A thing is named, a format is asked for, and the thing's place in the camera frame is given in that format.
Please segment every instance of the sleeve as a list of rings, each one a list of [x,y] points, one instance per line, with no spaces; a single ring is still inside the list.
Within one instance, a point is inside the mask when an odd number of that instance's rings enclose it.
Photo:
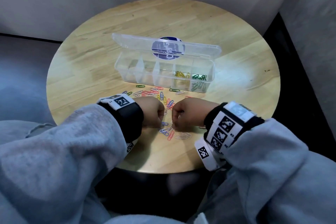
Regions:
[[[276,120],[243,133],[224,157],[236,173],[249,223],[335,221],[336,163],[309,151]]]
[[[78,222],[90,188],[125,156],[115,118],[88,105],[55,128],[1,146],[1,205],[29,223]]]

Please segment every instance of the hand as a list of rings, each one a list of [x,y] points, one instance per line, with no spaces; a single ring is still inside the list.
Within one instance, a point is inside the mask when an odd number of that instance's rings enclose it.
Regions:
[[[140,97],[133,100],[143,111],[143,126],[160,128],[164,116],[165,107],[155,97]]]
[[[173,128],[182,129],[190,126],[204,126],[205,117],[219,105],[200,98],[185,98],[177,102],[173,107]]]

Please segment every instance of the plastic container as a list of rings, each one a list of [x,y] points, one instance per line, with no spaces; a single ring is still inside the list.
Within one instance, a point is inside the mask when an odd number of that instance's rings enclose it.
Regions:
[[[222,51],[217,45],[168,39],[116,33],[112,38],[122,47],[115,69],[124,81],[195,92],[207,91],[215,78],[214,59]],[[185,78],[175,76],[177,71]],[[206,80],[194,75],[206,75]]]

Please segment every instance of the transparent lid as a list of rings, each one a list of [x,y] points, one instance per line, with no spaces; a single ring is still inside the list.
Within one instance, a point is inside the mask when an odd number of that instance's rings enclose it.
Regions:
[[[186,43],[182,41],[116,33],[112,34],[112,38],[121,47],[150,53],[173,54],[174,56],[188,55],[214,60],[219,57],[222,52],[222,49],[218,45],[211,44]]]

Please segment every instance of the round wooden table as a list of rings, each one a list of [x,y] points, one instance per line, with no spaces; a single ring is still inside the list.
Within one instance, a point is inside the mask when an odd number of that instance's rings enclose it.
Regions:
[[[57,124],[99,97],[140,90],[124,82],[114,64],[120,47],[111,34],[153,38],[174,36],[185,42],[215,44],[215,80],[206,93],[164,94],[175,102],[185,95],[217,103],[236,101],[270,118],[280,94],[280,75],[273,52],[262,36],[241,18],[213,5],[192,0],[141,0],[106,10],[75,29],[57,50],[47,78],[47,98]],[[171,111],[164,121],[171,122]],[[146,173],[177,173],[202,167],[194,142],[169,141],[157,129],[144,129],[139,142],[118,167]]]

